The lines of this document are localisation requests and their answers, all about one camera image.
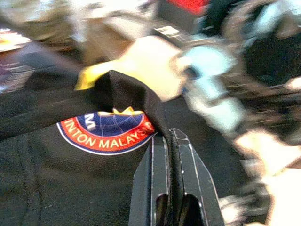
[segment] light blue object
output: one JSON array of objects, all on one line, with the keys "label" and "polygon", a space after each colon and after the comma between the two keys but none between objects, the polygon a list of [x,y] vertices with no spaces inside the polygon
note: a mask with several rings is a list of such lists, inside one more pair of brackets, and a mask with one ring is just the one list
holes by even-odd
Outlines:
[{"label": "light blue object", "polygon": [[280,2],[275,2],[263,7],[254,22],[254,36],[265,37],[275,30],[283,17],[280,4]]},{"label": "light blue object", "polygon": [[190,59],[191,68],[198,74],[198,78],[191,82],[199,87],[207,101],[227,93],[218,76],[227,72],[236,63],[235,59],[211,46],[194,47],[184,56]]},{"label": "light blue object", "polygon": [[283,0],[285,8],[289,11],[294,20],[301,26],[301,1],[300,0]]},{"label": "light blue object", "polygon": [[228,72],[236,60],[225,51],[213,46],[194,47],[185,57],[190,59],[190,67],[197,74],[186,84],[184,92],[188,107],[204,117],[211,127],[227,136],[233,136],[235,129],[245,117],[245,109],[234,97],[221,98],[227,90],[220,76]]}]

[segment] red object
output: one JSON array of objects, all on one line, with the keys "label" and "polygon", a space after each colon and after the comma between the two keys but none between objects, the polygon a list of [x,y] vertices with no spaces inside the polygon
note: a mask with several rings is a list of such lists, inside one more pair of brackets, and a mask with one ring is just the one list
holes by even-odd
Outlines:
[{"label": "red object", "polygon": [[203,13],[204,6],[209,3],[210,0],[168,0],[177,7],[180,7],[194,15],[200,15]]}]

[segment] circular patch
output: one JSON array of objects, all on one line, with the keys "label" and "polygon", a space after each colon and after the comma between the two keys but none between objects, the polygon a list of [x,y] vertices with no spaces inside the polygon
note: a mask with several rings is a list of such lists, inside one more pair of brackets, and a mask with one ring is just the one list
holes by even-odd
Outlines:
[{"label": "circular patch", "polygon": [[71,145],[94,154],[114,155],[144,145],[155,129],[144,112],[90,113],[57,123]]}]

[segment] yellow fabric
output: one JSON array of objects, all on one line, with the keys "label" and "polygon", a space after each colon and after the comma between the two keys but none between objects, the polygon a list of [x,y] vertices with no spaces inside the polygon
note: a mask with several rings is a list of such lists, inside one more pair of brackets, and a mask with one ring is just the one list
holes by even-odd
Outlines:
[{"label": "yellow fabric", "polygon": [[159,37],[137,39],[119,59],[85,68],[75,89],[93,87],[102,75],[115,70],[143,82],[162,101],[168,101],[182,93],[185,83],[185,78],[170,67],[171,59],[179,53],[178,48]]},{"label": "yellow fabric", "polygon": [[98,115],[101,115],[101,116],[113,115],[113,114],[117,114],[117,115],[140,115],[140,114],[144,113],[143,111],[134,111],[132,107],[128,107],[127,109],[125,109],[122,112],[119,112],[115,108],[113,108],[112,111],[113,112],[98,112]]}]

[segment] embroidered patch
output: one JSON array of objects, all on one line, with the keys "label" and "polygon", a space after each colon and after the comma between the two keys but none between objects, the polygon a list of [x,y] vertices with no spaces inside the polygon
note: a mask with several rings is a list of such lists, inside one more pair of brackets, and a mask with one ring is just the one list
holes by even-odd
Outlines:
[{"label": "embroidered patch", "polygon": [[123,112],[96,112],[57,123],[63,138],[71,145],[94,154],[114,155],[144,145],[155,129],[142,111],[131,107]]}]

